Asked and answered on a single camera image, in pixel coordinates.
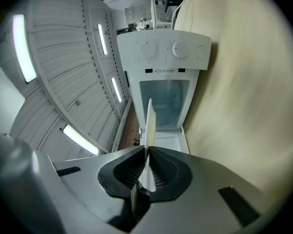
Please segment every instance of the sticker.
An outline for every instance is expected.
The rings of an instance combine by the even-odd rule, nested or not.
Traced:
[[[174,73],[174,72],[176,72],[176,70],[171,70],[171,69],[164,69],[164,70],[157,69],[154,72],[157,73],[157,74],[161,74],[161,73]]]

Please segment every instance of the washing machine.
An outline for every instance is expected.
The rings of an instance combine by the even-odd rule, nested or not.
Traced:
[[[207,70],[211,39],[177,30],[156,29],[117,36],[127,71],[141,140],[144,143],[149,100],[156,114],[155,145],[188,153],[182,125],[200,70]]]

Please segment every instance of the fluorescent light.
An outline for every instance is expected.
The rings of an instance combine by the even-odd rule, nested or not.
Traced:
[[[92,145],[88,140],[77,133],[70,125],[66,125],[63,129],[63,133],[68,136],[72,141],[76,142],[82,148],[88,150],[94,155],[99,155],[99,149]]]
[[[104,42],[104,38],[103,38],[102,27],[100,24],[98,24],[98,28],[99,28],[99,34],[100,34],[101,44],[102,44],[102,48],[103,48],[103,54],[107,55],[106,46],[105,46],[105,42]]]
[[[27,48],[24,15],[15,15],[13,17],[13,39],[21,71],[23,72],[25,80],[30,82],[35,79],[37,75]]]
[[[116,85],[116,82],[115,82],[115,78],[112,78],[112,83],[113,83],[114,89],[115,89],[115,91],[116,91],[116,94],[117,94],[118,100],[119,100],[119,102],[121,102],[121,101],[122,101],[122,98],[121,98],[121,95],[119,94],[119,91],[118,91],[118,89],[117,89],[117,85]]]

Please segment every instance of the floor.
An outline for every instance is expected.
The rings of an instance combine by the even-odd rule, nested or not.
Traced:
[[[128,147],[134,146],[134,143],[138,143],[139,146],[139,123],[136,115],[136,111],[133,103],[131,104],[128,116],[125,122],[124,130],[121,136],[121,141],[118,146],[118,150],[122,150]]]

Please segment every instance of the washing machine door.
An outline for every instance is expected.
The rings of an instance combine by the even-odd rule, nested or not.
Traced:
[[[199,70],[178,72],[129,71],[128,78],[138,121],[146,129],[148,102],[152,99],[156,130],[180,129],[187,115]]]

